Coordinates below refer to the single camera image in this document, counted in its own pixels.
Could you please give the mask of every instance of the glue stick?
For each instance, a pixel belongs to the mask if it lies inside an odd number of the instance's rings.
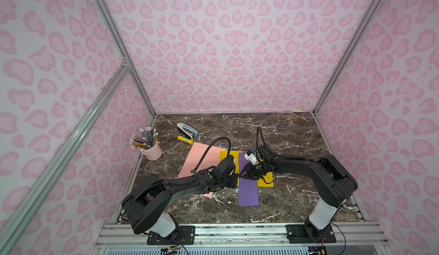
[[[186,142],[186,143],[190,143],[190,144],[194,143],[194,141],[192,141],[192,140],[190,140],[188,138],[185,138],[183,136],[178,136],[177,139],[179,139],[180,141]]]

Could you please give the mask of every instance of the wall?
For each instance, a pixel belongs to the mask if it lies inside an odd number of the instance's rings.
[[[0,230],[121,64],[92,0],[0,0]]]
[[[156,112],[314,109],[370,0],[107,0]]]
[[[396,255],[439,249],[438,22],[437,0],[385,0],[318,115]]]
[[[12,254],[89,254],[133,168],[138,150],[129,137],[150,121],[126,76]]]

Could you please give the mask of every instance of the dark brown marble surface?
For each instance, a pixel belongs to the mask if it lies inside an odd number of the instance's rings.
[[[161,178],[178,176],[191,145],[177,140],[177,122],[198,130],[200,135],[195,141],[200,143],[229,137],[233,150],[254,149],[256,127],[261,125],[266,142],[280,154],[313,157],[328,153],[310,113],[159,115],[155,128],[160,132],[163,155],[156,161],[144,157],[134,187],[151,174]],[[227,147],[226,143],[218,144]],[[171,212],[179,223],[302,222],[312,212],[318,197],[307,177],[283,174],[277,177],[274,187],[259,187],[259,207],[240,207],[238,189],[225,189],[214,193],[212,199],[194,195],[174,201],[165,212]],[[341,208],[334,220],[357,221],[358,217],[354,211]]]

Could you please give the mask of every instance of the mounting plate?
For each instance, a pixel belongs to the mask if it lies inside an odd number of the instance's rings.
[[[321,243],[322,239],[325,243],[337,242],[331,226],[327,226],[327,229],[315,239],[309,239],[305,236],[304,224],[286,225],[285,227],[287,228],[287,239],[290,244]]]
[[[175,242],[175,241],[180,241],[181,239],[178,237],[180,234],[182,234],[184,237],[184,241],[182,244],[189,245],[189,244],[194,244],[195,226],[179,226],[176,232],[172,232],[172,234],[170,234],[170,236],[176,234],[175,240],[174,239],[169,240],[163,238],[159,234],[152,231],[150,231],[149,234],[150,236],[148,237],[148,241],[146,242],[147,245],[176,245],[179,244],[179,242]]]

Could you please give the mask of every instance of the purple paper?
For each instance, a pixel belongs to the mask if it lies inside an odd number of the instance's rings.
[[[250,163],[244,157],[245,152],[239,154],[239,173],[245,165]],[[239,206],[259,206],[258,181],[239,178]]]

